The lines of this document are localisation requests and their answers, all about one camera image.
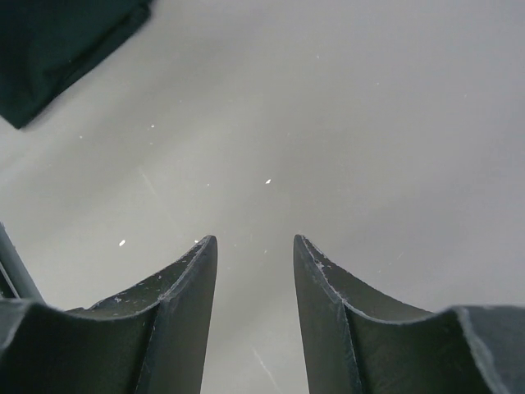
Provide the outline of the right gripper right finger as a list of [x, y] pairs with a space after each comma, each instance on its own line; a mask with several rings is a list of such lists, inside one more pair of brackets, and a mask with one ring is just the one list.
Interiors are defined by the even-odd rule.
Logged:
[[402, 303], [294, 238], [294, 283], [312, 393], [521, 393], [524, 310]]

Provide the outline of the black t-shirt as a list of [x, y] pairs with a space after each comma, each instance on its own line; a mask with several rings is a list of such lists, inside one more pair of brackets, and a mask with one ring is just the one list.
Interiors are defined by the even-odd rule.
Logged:
[[16, 129], [94, 69], [151, 15], [150, 1], [3, 1], [1, 116]]

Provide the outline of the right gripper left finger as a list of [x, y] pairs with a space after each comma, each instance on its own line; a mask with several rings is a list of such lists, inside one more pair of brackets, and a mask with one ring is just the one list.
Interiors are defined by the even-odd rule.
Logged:
[[1, 302], [4, 393], [198, 393], [217, 240], [90, 308]]

